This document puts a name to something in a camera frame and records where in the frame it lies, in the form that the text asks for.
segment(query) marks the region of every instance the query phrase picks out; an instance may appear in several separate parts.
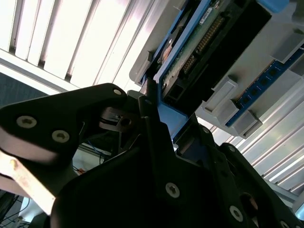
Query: blue circuit board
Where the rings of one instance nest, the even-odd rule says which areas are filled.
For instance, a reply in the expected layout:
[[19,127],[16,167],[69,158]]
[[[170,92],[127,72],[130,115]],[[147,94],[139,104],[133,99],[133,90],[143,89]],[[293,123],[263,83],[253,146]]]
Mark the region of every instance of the blue circuit board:
[[304,53],[302,45],[284,64],[274,60],[235,102],[239,111],[226,123],[230,127]]

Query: black metal bracket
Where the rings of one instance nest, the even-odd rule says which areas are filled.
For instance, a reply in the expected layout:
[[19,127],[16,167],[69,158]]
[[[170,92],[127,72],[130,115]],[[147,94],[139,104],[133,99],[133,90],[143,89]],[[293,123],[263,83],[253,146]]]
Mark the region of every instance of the black metal bracket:
[[[174,141],[177,156],[155,82],[146,91],[132,97],[104,84],[2,108],[0,157],[13,172],[0,172],[31,197],[40,192],[29,178],[56,197],[51,227],[95,227],[99,220],[87,218],[100,216],[105,227],[304,227],[237,149],[217,146],[196,118]],[[71,178],[78,145],[108,131],[119,132],[117,156]]]

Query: metal slat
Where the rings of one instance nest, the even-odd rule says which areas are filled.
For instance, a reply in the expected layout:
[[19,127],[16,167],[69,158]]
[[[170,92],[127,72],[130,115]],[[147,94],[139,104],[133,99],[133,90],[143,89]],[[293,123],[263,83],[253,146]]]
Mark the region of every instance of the metal slat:
[[130,0],[99,1],[75,58],[72,84],[93,85],[129,3]]
[[113,81],[114,84],[125,88],[126,84],[129,81],[129,72],[136,62],[138,55],[148,40],[148,37],[150,36],[168,2],[168,0],[154,0],[145,18],[145,21],[143,22],[134,42],[132,43],[132,46],[130,47],[130,50],[128,50],[128,53],[123,63],[121,64],[119,71],[115,75],[115,79]]
[[44,69],[64,79],[92,0],[61,0],[46,48]]
[[303,146],[303,135],[304,127],[302,125],[300,126],[300,129],[291,134],[289,138],[278,145],[274,150],[270,151],[269,154],[264,157],[264,159],[257,163],[254,166],[256,171],[260,174],[265,174],[272,167],[284,162],[285,158],[288,158],[294,153],[294,151],[297,151],[298,148]]
[[0,48],[9,51],[17,0],[0,1]]
[[26,60],[36,24],[40,0],[24,0],[18,29],[15,55]]
[[117,40],[114,40],[112,43],[113,47],[109,50],[109,58],[104,61],[96,78],[96,83],[113,82],[152,3],[153,0],[134,0],[132,10],[126,18],[126,22],[122,25],[121,31],[118,31]]
[[38,66],[43,44],[47,35],[55,0],[43,0],[40,4],[32,42],[28,54],[28,62]]

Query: green circuit board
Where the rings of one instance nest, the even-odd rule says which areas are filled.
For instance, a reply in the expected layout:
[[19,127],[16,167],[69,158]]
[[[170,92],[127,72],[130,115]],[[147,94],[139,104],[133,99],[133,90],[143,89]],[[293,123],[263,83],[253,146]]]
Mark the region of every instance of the green circuit board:
[[170,79],[177,75],[181,70],[186,74],[192,67],[195,56],[193,52],[202,51],[208,44],[208,39],[211,39],[212,33],[216,32],[216,28],[223,22],[220,12],[222,11],[222,1],[210,6],[202,16],[200,22],[190,35],[184,47],[179,52],[178,56],[172,63],[167,74],[162,79],[163,89],[170,83]]

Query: circuit board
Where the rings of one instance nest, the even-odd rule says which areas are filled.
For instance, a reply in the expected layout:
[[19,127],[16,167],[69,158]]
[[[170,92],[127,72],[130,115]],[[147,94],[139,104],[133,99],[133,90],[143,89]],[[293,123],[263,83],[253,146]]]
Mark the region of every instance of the circuit board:
[[176,75],[186,78],[188,71],[196,61],[196,56],[200,55],[204,48],[208,46],[209,41],[224,22],[224,18],[220,15],[220,12],[227,6],[227,1],[225,3],[222,2],[224,1],[217,1],[206,10],[167,74],[163,77],[163,90]]

